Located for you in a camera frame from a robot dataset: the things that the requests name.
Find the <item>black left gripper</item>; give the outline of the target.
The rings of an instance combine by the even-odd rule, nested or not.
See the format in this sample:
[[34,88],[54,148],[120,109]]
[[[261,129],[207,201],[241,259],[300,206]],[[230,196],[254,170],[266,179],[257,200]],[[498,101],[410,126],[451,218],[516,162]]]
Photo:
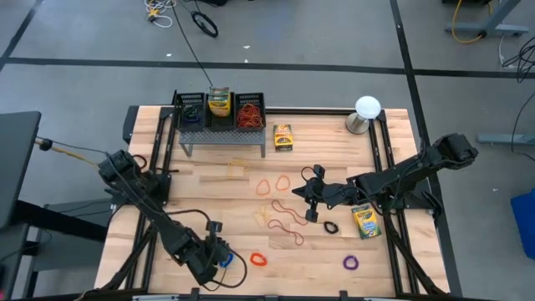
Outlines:
[[217,273],[217,268],[227,268],[226,264],[218,262],[220,256],[228,256],[230,253],[229,247],[219,246],[220,238],[217,234],[222,230],[220,222],[207,222],[206,230],[209,234],[204,240],[201,240],[195,233],[192,234],[196,251],[190,261],[190,271],[200,285],[211,281]]

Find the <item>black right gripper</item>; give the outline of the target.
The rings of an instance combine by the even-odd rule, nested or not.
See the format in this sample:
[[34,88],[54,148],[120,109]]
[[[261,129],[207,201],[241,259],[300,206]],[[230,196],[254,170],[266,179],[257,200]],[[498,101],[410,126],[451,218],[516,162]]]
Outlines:
[[318,220],[317,206],[324,203],[328,209],[346,203],[346,191],[349,184],[326,184],[324,182],[325,169],[321,165],[311,167],[313,176],[306,180],[305,186],[292,189],[292,193],[304,199],[310,205],[305,213],[309,222]]

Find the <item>black slotted plastic bin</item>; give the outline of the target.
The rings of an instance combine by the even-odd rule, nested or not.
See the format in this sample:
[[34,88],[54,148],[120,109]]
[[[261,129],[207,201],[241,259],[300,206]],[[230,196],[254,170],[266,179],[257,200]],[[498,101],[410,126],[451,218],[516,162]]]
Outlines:
[[218,117],[215,116],[209,109],[208,103],[207,103],[207,110],[206,110],[206,127],[211,131],[225,131],[225,130],[232,130],[235,127],[235,121],[234,121],[234,104],[233,104],[233,96],[234,93],[230,92],[230,96],[232,98],[232,110],[231,114],[228,117]]
[[[256,105],[259,108],[260,115],[262,116],[263,127],[259,128],[238,128],[237,117],[238,111],[241,106],[245,104]],[[266,126],[265,104],[263,93],[248,93],[248,94],[236,94],[235,95],[235,126],[239,131],[259,132]]]
[[[202,131],[206,125],[206,101],[204,93],[176,94],[174,105],[177,112],[176,128],[180,132]],[[188,123],[182,114],[185,105],[196,105],[200,121],[198,123]]]

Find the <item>dark grey desk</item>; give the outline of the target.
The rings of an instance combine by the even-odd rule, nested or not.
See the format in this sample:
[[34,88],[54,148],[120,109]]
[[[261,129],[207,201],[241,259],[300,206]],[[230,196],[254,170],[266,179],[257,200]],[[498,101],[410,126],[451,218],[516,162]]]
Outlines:
[[11,222],[40,119],[38,111],[0,114],[0,229]]

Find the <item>grey perforated metal shelf riser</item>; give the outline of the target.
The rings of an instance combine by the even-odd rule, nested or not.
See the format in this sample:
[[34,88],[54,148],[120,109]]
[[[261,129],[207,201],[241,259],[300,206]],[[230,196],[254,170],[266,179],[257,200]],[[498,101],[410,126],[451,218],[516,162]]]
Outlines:
[[194,145],[258,145],[261,157],[266,156],[266,131],[238,130],[181,132],[178,144],[187,157],[192,156]]

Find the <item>grey metal floor bar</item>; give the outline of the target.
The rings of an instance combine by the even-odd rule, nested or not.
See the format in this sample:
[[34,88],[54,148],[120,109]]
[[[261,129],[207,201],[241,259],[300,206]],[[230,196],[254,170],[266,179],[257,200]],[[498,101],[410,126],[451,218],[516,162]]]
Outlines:
[[480,144],[513,144],[535,146],[535,135],[528,134],[478,134],[476,140]]

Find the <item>yellow rod with black knob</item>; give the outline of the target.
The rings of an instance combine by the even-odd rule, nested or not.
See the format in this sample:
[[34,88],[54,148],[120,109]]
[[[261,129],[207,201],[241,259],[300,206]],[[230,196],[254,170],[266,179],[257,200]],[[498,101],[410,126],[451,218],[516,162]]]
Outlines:
[[71,152],[69,150],[65,150],[65,149],[59,148],[57,146],[54,146],[54,143],[50,139],[37,138],[34,141],[34,144],[37,145],[38,148],[41,151],[54,151],[56,153],[60,153],[60,154],[66,155],[66,156],[70,156],[70,157],[72,157],[72,158],[74,158],[74,159],[76,159],[78,161],[83,161],[83,162],[91,165],[95,169],[98,168],[98,165],[95,162],[88,160],[84,156],[76,154],[76,153],[73,153],[73,152]]

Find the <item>blue plastic bin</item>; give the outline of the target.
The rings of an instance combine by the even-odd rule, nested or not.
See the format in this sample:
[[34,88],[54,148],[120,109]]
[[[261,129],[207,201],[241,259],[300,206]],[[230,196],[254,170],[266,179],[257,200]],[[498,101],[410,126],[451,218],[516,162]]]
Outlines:
[[511,206],[523,250],[528,258],[535,260],[535,188],[512,198]]

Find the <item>grey metal table base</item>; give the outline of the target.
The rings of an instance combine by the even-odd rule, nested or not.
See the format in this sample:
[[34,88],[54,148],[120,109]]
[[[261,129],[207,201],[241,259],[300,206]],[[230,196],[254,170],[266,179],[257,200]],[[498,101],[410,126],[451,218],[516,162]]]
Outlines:
[[[456,5],[451,22],[445,31],[454,36],[457,33],[474,34],[474,40],[490,36],[521,37],[529,32],[529,28],[521,25],[505,24],[504,20],[509,13],[522,0],[497,0],[498,4],[492,7],[493,0],[441,0],[443,4],[454,3]],[[480,5],[489,8],[490,15],[482,23],[458,23],[457,17],[463,4]]]

